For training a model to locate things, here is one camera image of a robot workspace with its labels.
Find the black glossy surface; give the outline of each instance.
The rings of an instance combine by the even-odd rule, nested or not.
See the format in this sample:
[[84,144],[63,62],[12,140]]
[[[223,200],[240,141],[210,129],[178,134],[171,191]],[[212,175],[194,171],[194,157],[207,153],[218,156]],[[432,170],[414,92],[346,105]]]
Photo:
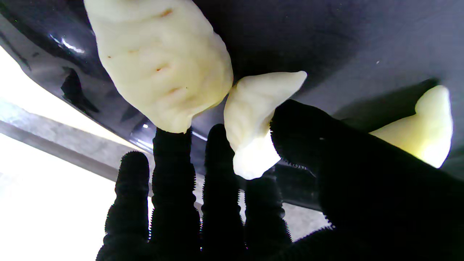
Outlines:
[[[464,177],[464,1],[194,2],[226,43],[236,80],[305,70],[308,79],[294,98],[363,131],[413,114],[426,90],[436,82],[446,85],[455,126],[443,169]],[[102,67],[81,0],[0,0],[0,14],[0,44],[29,77],[151,150],[155,127],[119,95]],[[419,84],[430,78],[435,80]],[[194,131],[205,137],[223,121],[222,109],[223,104],[194,119]],[[204,146],[194,138],[192,156],[200,174]],[[312,207],[312,190],[298,186],[310,187],[313,177],[289,175],[280,179],[286,201]]]

